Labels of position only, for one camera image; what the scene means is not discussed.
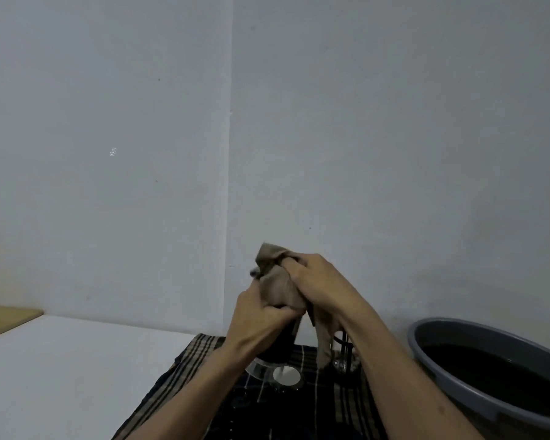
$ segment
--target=dark liquid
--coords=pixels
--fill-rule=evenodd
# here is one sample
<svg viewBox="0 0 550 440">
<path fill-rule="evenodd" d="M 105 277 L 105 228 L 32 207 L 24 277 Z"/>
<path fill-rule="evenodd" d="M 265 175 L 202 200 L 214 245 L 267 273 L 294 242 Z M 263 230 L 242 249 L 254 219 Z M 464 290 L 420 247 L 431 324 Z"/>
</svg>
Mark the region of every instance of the dark liquid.
<svg viewBox="0 0 550 440">
<path fill-rule="evenodd" d="M 550 417 L 550 382 L 521 366 L 477 349 L 442 344 L 423 351 L 466 384 L 526 411 Z"/>
</svg>

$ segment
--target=right hand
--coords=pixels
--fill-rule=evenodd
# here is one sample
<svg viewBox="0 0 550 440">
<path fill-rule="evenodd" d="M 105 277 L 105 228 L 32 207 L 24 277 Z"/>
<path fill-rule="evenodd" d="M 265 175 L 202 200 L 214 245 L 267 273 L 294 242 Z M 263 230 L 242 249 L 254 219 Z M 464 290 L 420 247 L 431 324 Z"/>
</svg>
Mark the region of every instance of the right hand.
<svg viewBox="0 0 550 440">
<path fill-rule="evenodd" d="M 281 266 L 311 303 L 336 315 L 350 298 L 359 296 L 352 284 L 322 255 L 299 253 L 299 257 L 299 263 L 285 258 Z"/>
</svg>

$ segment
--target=white wall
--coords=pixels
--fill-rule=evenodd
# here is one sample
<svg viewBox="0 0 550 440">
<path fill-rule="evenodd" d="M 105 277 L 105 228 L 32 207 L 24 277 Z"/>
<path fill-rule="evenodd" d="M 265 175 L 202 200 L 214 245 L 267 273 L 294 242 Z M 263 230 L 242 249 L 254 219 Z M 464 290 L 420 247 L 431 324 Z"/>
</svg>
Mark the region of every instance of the white wall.
<svg viewBox="0 0 550 440">
<path fill-rule="evenodd" d="M 231 28 L 232 0 L 0 0 L 0 304 L 220 331 Z"/>
<path fill-rule="evenodd" d="M 550 0 L 235 0 L 232 61 L 225 326 L 267 240 L 550 346 Z"/>
</svg>

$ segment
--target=dark plaid fabric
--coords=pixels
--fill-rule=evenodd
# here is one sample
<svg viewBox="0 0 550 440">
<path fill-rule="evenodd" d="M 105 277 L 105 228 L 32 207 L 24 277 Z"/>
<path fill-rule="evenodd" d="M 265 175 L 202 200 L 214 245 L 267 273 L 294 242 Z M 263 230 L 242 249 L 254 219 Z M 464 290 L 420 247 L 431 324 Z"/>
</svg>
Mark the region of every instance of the dark plaid fabric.
<svg viewBox="0 0 550 440">
<path fill-rule="evenodd" d="M 167 403 L 195 375 L 223 337 L 199 334 L 155 383 L 114 435 L 124 440 Z M 294 346 L 288 364 L 301 371 L 304 385 L 281 395 L 243 372 L 207 429 L 205 439 L 380 439 L 387 438 L 364 373 L 352 386 L 335 383 L 318 370 L 316 349 Z"/>
</svg>

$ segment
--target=brown cloth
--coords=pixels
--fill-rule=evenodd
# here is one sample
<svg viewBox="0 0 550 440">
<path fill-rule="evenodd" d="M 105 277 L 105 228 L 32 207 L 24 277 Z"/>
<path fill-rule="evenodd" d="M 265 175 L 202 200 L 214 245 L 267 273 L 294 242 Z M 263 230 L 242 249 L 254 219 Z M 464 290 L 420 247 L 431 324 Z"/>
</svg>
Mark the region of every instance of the brown cloth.
<svg viewBox="0 0 550 440">
<path fill-rule="evenodd" d="M 289 306 L 292 309 L 307 310 L 315 333 L 318 337 L 318 353 L 316 364 L 319 369 L 324 368 L 332 357 L 332 337 L 338 330 L 338 323 L 332 315 L 317 306 L 313 306 L 300 293 L 292 279 L 280 264 L 284 258 L 300 260 L 297 253 L 278 245 L 261 245 L 255 258 L 257 267 L 251 270 L 250 275 L 258 279 L 261 299 L 270 306 Z"/>
</svg>

